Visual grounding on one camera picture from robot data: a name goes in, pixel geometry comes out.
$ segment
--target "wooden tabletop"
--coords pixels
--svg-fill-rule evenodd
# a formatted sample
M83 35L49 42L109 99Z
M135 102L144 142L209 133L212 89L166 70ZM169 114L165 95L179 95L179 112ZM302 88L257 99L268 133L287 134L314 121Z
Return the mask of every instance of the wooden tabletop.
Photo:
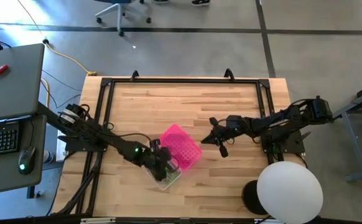
M86 77L81 93L80 104L88 104L91 115L95 113L101 79ZM286 108L290 98L285 79L269 80L275 111ZM101 124L107 95L108 91L104 95ZM115 148L109 147L101 166L94 216L258 217L243 206L241 191L267 166L261 145L241 136L233 145L226 145L229 156L222 158L217 146L200 144L211 130L208 119L223 119L230 114L259 117L254 85L117 83L109 119L114 124L114 133L140 132L154 139L177 124L201 147L202 157L167 190L161 191L144 169L125 161ZM147 142L142 136L127 139ZM65 161L53 212L63 208L80 186L85 157L86 153L78 152ZM285 160L301 164L295 155L286 154ZM83 209L87 207L90 187L86 195Z

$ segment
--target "concrete floor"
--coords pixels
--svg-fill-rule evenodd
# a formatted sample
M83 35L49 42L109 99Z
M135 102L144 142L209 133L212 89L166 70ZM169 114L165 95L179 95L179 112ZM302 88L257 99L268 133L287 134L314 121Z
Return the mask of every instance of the concrete floor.
M152 24L127 15L125 27L223 29L212 32L103 32L94 14L109 4L92 0L22 0L53 46L75 57L100 75L216 76L231 68L237 77L269 77L255 0L211 0L195 8L188 0L166 5L134 2L152 17ZM267 29L362 30L362 0L261 0ZM116 15L103 16L105 27L116 25ZM17 1L0 0L0 40L10 45L41 42L32 21ZM82 28L70 32L72 27ZM362 35L269 34L276 77L286 78L290 97L298 100L321 95L332 110L348 103L362 89ZM85 72L73 62L46 49L44 69L81 89ZM42 74L61 104L79 94ZM40 101L44 102L44 89ZM52 101L50 108L55 108ZM358 171L352 146L340 121L307 127L306 160L324 193L321 216L362 222L362 181L346 183L344 175ZM44 171L38 199L25 199L26 189L0 193L0 219L45 215L55 195L60 169Z

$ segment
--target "shoe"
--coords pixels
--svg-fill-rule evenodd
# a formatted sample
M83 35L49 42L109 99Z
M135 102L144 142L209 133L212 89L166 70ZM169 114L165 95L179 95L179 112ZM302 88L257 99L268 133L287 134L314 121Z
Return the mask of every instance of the shoe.
M192 1L193 6L208 6L209 4L210 4L210 0L193 0Z
M156 4L163 4L163 3L168 3L170 0L153 0L154 3Z

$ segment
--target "white spherical lamp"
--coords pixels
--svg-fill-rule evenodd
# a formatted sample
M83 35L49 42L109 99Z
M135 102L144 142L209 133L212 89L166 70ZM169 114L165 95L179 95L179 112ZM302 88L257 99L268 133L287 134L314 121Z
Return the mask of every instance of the white spherical lamp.
M288 224L314 219L322 207L323 193L317 178L293 162L266 167L257 182L260 204L273 218Z

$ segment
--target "computer mouse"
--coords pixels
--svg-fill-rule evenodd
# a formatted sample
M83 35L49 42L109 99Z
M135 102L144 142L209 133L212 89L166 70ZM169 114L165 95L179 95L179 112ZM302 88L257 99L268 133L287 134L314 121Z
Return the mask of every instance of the computer mouse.
M18 158L18 171L20 174L27 175L32 172L34 168L35 152L36 147L33 146L27 146L20 151Z

